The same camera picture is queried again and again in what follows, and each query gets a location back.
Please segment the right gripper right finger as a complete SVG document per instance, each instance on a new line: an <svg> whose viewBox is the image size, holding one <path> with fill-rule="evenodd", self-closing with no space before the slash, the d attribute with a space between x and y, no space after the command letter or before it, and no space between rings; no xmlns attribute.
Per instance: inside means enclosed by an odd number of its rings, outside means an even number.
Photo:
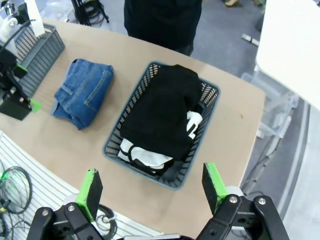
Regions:
<svg viewBox="0 0 320 240"><path fill-rule="evenodd" d="M212 218L198 240L224 240L233 227L242 227L250 240L288 240L289 236L273 200L258 195L253 200L228 193L214 163L204 163L202 187Z"/></svg>

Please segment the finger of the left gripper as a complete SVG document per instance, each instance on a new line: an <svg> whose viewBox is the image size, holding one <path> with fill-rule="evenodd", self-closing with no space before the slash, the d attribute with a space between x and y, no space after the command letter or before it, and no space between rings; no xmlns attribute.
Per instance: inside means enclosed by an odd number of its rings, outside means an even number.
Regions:
<svg viewBox="0 0 320 240"><path fill-rule="evenodd" d="M0 49L0 72L2 75L13 74L17 78L27 75L27 69L18 64L16 56L5 48Z"/></svg>
<svg viewBox="0 0 320 240"><path fill-rule="evenodd" d="M0 74L0 113L23 121L30 113L36 113L42 105L29 98L12 73Z"/></svg>

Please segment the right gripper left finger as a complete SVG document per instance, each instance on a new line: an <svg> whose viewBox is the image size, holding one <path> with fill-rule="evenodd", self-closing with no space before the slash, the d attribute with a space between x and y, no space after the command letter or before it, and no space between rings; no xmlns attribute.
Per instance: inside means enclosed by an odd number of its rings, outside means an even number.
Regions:
<svg viewBox="0 0 320 240"><path fill-rule="evenodd" d="M75 201L56 211L50 207L37 209L27 239L65 240L75 235L79 240L102 240L102 235L92 224L97 217L102 191L99 171L95 168L88 170Z"/></svg>

